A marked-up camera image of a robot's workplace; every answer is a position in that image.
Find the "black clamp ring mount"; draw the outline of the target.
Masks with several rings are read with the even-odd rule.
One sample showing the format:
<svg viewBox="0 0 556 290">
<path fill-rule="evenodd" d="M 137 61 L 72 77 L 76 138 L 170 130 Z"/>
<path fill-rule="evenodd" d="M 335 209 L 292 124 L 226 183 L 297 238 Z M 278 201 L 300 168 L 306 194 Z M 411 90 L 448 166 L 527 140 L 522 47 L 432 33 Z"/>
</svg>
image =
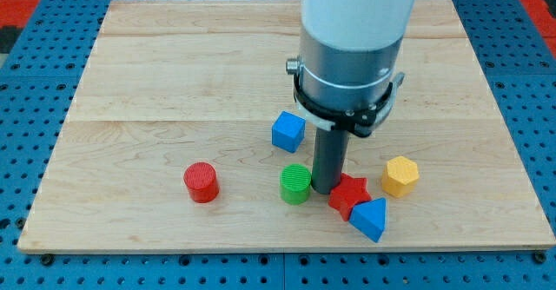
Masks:
<svg viewBox="0 0 556 290">
<path fill-rule="evenodd" d="M 297 108 L 304 118 L 318 129 L 325 131 L 344 130 L 360 138 L 369 137 L 391 113 L 398 88 L 405 74 L 400 72 L 388 84 L 385 93 L 368 108 L 359 110 L 332 110 L 312 101 L 300 86 L 300 77 L 294 75 L 293 94 Z"/>
</svg>

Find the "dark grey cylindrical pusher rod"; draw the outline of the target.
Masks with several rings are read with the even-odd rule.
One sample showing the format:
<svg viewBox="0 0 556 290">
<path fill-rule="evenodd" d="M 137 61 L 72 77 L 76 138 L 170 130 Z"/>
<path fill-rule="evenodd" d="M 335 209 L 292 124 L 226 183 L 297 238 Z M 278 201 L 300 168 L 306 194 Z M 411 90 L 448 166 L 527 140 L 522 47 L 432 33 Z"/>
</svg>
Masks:
<svg viewBox="0 0 556 290">
<path fill-rule="evenodd" d="M 348 135 L 344 130 L 316 130 L 312 187 L 317 193 L 330 194 L 340 183 Z"/>
</svg>

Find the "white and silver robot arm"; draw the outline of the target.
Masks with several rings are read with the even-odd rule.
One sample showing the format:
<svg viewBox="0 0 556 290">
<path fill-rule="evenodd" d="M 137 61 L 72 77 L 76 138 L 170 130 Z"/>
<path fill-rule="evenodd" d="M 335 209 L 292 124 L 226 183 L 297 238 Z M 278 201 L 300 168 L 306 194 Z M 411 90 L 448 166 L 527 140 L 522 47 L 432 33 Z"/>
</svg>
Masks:
<svg viewBox="0 0 556 290">
<path fill-rule="evenodd" d="M 350 136 L 370 136 L 393 109 L 394 71 L 414 0 L 301 0 L 299 54 L 287 61 L 298 109 L 316 127 L 312 187 L 341 181 Z"/>
</svg>

